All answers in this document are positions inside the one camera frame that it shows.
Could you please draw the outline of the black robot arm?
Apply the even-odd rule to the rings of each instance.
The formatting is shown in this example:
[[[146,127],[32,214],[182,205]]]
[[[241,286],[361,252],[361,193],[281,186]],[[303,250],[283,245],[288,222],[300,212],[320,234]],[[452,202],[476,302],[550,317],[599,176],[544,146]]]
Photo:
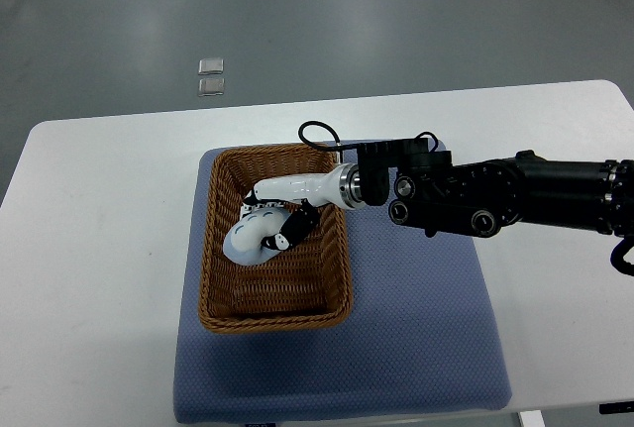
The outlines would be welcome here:
[[[260,244],[277,252],[301,243],[319,222],[318,208],[357,210],[387,205],[390,220],[427,237],[449,233],[495,236],[521,222],[595,231],[619,238],[611,265],[631,275],[633,163],[545,160],[527,150],[513,158],[455,165],[437,137],[342,144],[330,147],[303,138],[318,152],[353,150],[352,163],[337,162],[327,173],[278,176],[257,182],[242,202],[240,217],[285,203],[298,210]]]

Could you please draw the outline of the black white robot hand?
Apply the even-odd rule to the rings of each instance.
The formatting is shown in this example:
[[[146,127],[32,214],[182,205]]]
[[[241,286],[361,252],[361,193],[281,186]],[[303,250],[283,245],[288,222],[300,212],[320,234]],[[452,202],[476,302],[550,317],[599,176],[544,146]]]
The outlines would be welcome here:
[[[289,212],[284,203],[301,204]],[[318,207],[333,204],[341,209],[358,208],[358,166],[337,164],[327,173],[277,176],[257,182],[242,203],[241,214],[266,208],[264,217],[279,215],[279,227],[261,245],[279,252],[295,248],[317,228]]]

